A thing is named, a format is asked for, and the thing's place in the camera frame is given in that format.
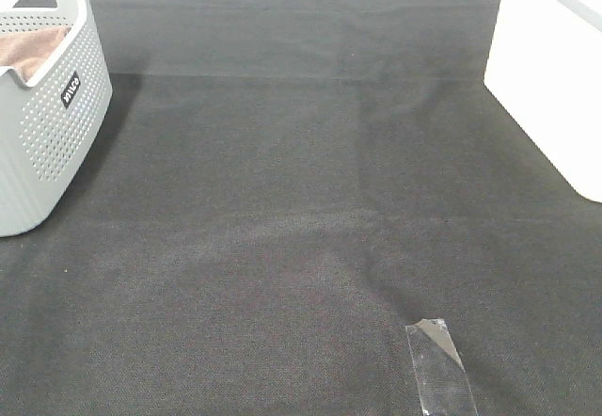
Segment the brown towel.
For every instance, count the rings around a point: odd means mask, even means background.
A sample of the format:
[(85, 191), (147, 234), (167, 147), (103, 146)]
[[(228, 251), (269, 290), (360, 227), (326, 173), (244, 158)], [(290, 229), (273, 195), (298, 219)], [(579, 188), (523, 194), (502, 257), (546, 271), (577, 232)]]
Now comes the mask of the brown towel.
[(27, 82), (69, 32), (67, 26), (53, 26), (2, 35), (1, 66), (13, 68)]

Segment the black table cloth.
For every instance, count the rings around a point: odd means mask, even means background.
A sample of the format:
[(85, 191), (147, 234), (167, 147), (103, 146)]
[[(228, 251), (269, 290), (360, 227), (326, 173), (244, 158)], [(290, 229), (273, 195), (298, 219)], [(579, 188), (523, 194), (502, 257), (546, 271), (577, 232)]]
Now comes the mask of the black table cloth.
[(5, 415), (601, 411), (601, 208), (483, 85), (499, 0), (90, 0), (113, 85), (1, 243)]

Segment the clear tape strip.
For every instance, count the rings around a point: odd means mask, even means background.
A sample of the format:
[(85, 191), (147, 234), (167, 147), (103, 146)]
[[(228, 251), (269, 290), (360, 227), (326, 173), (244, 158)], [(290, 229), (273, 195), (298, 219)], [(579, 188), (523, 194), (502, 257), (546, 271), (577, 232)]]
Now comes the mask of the clear tape strip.
[(443, 319), (405, 326), (423, 415), (478, 416), (463, 362)]

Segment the grey perforated laundry basket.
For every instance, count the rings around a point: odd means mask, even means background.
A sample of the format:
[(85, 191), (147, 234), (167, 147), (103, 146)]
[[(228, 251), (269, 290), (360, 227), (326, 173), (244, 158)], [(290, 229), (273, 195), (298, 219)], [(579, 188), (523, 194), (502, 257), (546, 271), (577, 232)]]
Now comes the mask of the grey perforated laundry basket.
[(66, 28), (31, 78), (1, 69), (1, 234), (54, 210), (103, 123), (113, 89), (89, 0), (1, 0), (1, 34)]

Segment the white storage box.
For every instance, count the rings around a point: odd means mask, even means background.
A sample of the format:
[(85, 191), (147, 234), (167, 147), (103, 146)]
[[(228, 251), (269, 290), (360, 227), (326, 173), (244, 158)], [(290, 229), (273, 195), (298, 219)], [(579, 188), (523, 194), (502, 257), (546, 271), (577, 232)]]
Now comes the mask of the white storage box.
[(583, 198), (601, 200), (601, 0), (500, 0), (483, 82)]

